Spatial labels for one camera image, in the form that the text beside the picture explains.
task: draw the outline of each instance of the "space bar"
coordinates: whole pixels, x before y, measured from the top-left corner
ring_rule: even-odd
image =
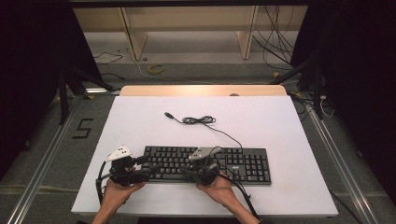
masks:
[[[163,175],[163,179],[180,179],[180,180],[185,180],[186,176],[184,175]]]

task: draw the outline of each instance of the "black cable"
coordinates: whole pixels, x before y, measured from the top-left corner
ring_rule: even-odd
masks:
[[[211,129],[211,130],[213,130],[213,131],[216,131],[216,132],[223,133],[223,134],[227,135],[229,138],[233,139],[237,144],[239,144],[239,146],[240,146],[241,148],[243,148],[243,147],[242,147],[242,144],[241,144],[240,142],[236,141],[234,138],[232,138],[232,137],[231,137],[230,135],[228,135],[227,133],[222,132],[222,131],[220,131],[220,130],[217,130],[217,129],[214,129],[214,128],[208,126],[208,125],[207,125],[208,123],[214,123],[214,122],[216,122],[216,119],[213,118],[213,117],[211,117],[211,116],[203,116],[203,117],[201,117],[200,119],[195,119],[195,118],[184,118],[182,121],[176,119],[175,117],[173,117],[173,116],[172,116],[171,114],[169,114],[168,112],[165,112],[165,116],[168,117],[169,119],[175,119],[177,122],[183,123],[183,124],[204,124],[207,128],[209,128],[209,129]]]
[[[102,193],[102,180],[103,180],[103,178],[102,178],[102,172],[103,172],[103,169],[105,169],[105,165],[106,165],[106,162],[104,161],[102,163],[101,168],[100,168],[98,178],[95,181],[96,191],[97,191],[98,198],[99,198],[99,203],[102,203],[102,200],[103,200],[103,193]]]
[[[267,50],[268,52],[270,52],[271,54],[273,54],[274,56],[276,56],[278,59],[280,59],[282,62],[290,64],[288,61],[286,61],[285,59],[281,58],[279,55],[277,55],[276,53],[274,53],[273,51],[271,51],[270,49],[268,49],[267,47],[265,47],[262,43],[259,42],[259,40],[256,39],[255,36],[253,36],[253,38],[260,44],[260,46]]]
[[[315,108],[312,107],[308,112],[306,112],[306,114],[303,116],[302,119],[300,119],[300,121],[303,121],[303,120],[306,118],[306,116],[307,116],[309,113],[311,113],[311,111],[312,111],[313,109],[315,109]]]
[[[103,74],[101,74],[101,75],[102,75],[102,76],[114,76],[114,77],[118,77],[119,79],[122,79],[122,80],[125,79],[125,77],[116,75],[116,74],[114,74],[114,73],[103,73]]]
[[[215,175],[217,175],[217,176],[219,176],[219,177],[221,177],[221,178],[223,178],[223,179],[225,179],[225,180],[228,180],[228,181],[231,182],[231,183],[233,183],[233,184],[241,191],[242,195],[244,196],[245,201],[247,202],[247,206],[249,207],[251,214],[252,214],[255,218],[260,219],[259,216],[258,216],[257,213],[256,213],[256,210],[255,210],[254,207],[253,207],[253,204],[251,203],[251,201],[250,201],[250,199],[249,199],[249,196],[248,196],[248,195],[246,194],[246,192],[238,185],[238,183],[236,183],[235,181],[233,181],[232,179],[230,179],[228,176],[221,175],[219,172],[214,172],[214,171],[210,171],[210,172],[213,173],[213,174],[215,174]]]
[[[352,212],[352,210],[343,202],[341,201],[340,198],[337,197],[337,195],[335,195],[331,190],[329,190],[330,194],[338,201],[340,202],[341,205],[343,205],[345,207],[345,209],[350,213],[350,215],[352,215],[356,221],[361,224],[361,221],[359,220],[359,218]]]
[[[115,61],[117,61],[117,60],[119,60],[119,59],[122,58],[122,55],[120,55],[120,54],[113,54],[113,53],[109,53],[109,52],[103,52],[103,53],[99,54],[98,56],[94,56],[93,58],[99,58],[100,56],[102,56],[102,55],[104,55],[104,54],[109,54],[109,55],[112,55],[112,56],[118,56],[119,58],[117,58],[117,59],[115,59],[115,60],[112,60],[112,61],[110,61],[110,62],[108,62],[108,63],[99,63],[99,64],[110,64],[110,63],[114,63]]]

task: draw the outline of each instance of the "white table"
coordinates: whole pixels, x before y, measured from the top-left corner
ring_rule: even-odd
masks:
[[[289,96],[119,96],[116,97],[72,208],[94,214],[99,209],[95,179],[108,154],[125,145],[142,156],[145,146],[238,147],[222,133],[178,119],[210,115],[213,128],[243,147],[265,147],[272,186],[245,186],[259,215],[333,217],[338,214]],[[105,167],[108,173],[110,164]],[[245,204],[242,194],[234,189]],[[147,183],[119,209],[139,217],[230,217],[195,184]]]

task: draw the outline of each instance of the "hand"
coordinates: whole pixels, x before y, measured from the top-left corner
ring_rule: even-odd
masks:
[[[123,187],[114,183],[113,180],[108,179],[101,207],[92,224],[107,223],[117,210],[129,199],[131,194],[143,188],[145,184],[146,183],[138,183],[129,187]]]
[[[197,184],[197,188],[204,191],[209,197],[226,207],[242,224],[256,224],[260,221],[238,201],[228,180],[218,176],[212,184],[204,186]]]
[[[235,203],[235,201],[238,202],[230,182],[220,176],[216,177],[215,181],[210,185],[204,186],[197,184],[197,188],[209,195],[213,201],[221,203],[224,207],[228,207],[230,204]]]

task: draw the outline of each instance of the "black keyboard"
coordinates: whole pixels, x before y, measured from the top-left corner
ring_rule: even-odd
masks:
[[[161,165],[158,174],[149,182],[191,182],[180,172],[180,167],[190,166],[189,156],[198,147],[155,147],[147,146],[145,155],[148,162],[142,170]],[[243,185],[270,185],[271,175],[265,148],[223,147],[221,152],[211,156],[219,164],[219,169],[229,178]]]

